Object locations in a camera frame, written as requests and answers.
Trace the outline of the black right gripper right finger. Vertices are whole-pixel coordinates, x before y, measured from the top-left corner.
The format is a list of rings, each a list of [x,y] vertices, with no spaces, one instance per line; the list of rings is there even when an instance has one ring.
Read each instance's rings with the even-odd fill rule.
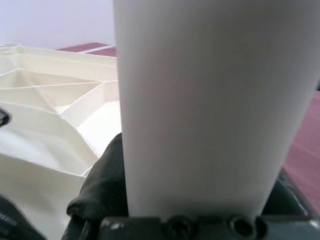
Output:
[[[264,220],[310,220],[312,206],[285,169],[281,169],[263,208]]]

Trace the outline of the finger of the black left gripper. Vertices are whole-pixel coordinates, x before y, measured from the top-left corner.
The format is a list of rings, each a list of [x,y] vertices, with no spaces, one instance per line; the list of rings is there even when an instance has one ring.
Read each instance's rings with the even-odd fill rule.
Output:
[[[0,127],[3,127],[10,123],[11,119],[11,114],[3,108],[0,108]]]
[[[63,240],[63,214],[43,199],[16,204],[0,196],[0,238],[2,240]]]

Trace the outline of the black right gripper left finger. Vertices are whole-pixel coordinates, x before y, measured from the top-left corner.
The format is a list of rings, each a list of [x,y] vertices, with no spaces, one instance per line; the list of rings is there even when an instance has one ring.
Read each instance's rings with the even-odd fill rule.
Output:
[[[110,141],[92,166],[66,213],[92,223],[100,223],[106,217],[129,215],[121,133]]]

